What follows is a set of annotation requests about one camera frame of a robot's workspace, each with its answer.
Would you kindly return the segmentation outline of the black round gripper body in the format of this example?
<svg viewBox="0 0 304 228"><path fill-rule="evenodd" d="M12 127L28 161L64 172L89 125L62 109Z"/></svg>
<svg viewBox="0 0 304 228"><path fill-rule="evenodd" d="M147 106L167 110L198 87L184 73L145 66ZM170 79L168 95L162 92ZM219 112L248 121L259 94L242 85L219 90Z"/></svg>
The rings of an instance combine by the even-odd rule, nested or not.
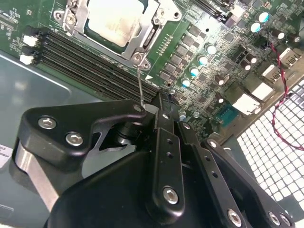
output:
<svg viewBox="0 0 304 228"><path fill-rule="evenodd" d="M173 228L185 212L181 140L175 124L155 125L148 148L69 188L48 228Z"/></svg>

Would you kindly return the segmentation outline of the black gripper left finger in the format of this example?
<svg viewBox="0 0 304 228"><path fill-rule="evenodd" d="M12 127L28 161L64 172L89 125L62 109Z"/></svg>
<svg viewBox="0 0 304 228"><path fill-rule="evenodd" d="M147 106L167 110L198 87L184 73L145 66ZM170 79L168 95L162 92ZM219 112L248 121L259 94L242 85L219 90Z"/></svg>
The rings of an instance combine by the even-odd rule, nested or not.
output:
<svg viewBox="0 0 304 228"><path fill-rule="evenodd" d="M164 94L145 107L119 100L32 108L22 115L14 162L51 213L69 188L147 149L155 125L176 119L176 105Z"/></svg>

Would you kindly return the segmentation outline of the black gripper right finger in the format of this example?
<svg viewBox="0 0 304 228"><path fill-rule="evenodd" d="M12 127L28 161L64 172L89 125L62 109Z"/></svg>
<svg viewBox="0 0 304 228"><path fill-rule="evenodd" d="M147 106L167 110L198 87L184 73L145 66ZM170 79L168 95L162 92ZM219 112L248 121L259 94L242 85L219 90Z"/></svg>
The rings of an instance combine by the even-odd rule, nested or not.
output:
<svg viewBox="0 0 304 228"><path fill-rule="evenodd" d="M181 141L185 212L175 228L293 228L295 223L214 140L175 120Z"/></svg>

